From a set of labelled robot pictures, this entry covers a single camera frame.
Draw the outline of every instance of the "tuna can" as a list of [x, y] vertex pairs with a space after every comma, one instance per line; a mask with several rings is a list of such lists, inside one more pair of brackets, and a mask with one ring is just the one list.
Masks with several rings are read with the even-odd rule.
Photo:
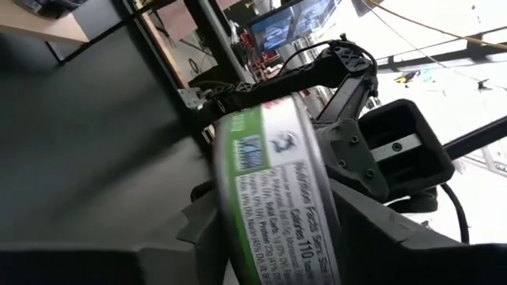
[[240, 284], [339, 284], [339, 224], [298, 94], [222, 118], [220, 210]]

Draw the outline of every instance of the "can label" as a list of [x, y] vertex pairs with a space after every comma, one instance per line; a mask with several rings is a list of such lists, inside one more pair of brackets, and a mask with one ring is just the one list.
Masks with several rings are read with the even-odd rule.
[[254, 284], [336, 284], [336, 258], [291, 97], [232, 115], [234, 220]]

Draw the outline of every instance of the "green label stripe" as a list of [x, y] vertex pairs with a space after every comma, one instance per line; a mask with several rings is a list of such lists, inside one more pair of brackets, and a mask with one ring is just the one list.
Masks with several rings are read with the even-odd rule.
[[234, 221], [239, 233], [242, 250], [245, 253], [251, 284], [260, 285], [261, 280], [255, 267], [254, 257], [250, 251], [250, 243], [248, 242], [238, 201], [236, 177], [270, 168], [262, 127], [261, 107], [231, 115], [231, 125], [228, 126], [228, 131], [227, 164]]

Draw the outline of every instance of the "monitor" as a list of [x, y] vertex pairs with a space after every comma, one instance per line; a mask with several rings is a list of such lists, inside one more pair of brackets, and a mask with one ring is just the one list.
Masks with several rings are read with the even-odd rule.
[[276, 49], [320, 29], [341, 0], [293, 0], [246, 25], [257, 52]]

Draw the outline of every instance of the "wooden desk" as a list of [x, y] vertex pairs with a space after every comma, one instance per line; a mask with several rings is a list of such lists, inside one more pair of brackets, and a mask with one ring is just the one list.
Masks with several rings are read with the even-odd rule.
[[23, 10], [12, 0], [0, 0], [0, 32], [69, 44], [88, 42], [72, 14], [58, 20], [46, 20]]

